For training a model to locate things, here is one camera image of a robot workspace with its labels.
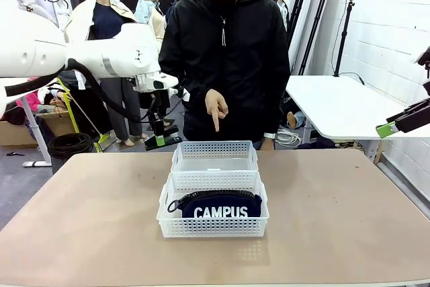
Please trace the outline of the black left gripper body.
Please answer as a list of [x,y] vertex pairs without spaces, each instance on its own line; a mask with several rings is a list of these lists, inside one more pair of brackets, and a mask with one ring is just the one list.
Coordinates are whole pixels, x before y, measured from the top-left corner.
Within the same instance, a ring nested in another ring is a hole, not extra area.
[[164,120],[166,105],[161,93],[151,93],[151,103],[148,109],[148,121],[154,124],[158,120]]

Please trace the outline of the person's right hand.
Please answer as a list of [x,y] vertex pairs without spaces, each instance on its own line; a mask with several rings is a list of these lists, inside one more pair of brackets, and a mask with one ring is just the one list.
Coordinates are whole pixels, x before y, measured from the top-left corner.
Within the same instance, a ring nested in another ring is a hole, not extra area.
[[221,93],[214,89],[210,89],[205,97],[205,105],[207,113],[212,117],[216,132],[220,131],[219,120],[225,119],[228,115],[228,106]]

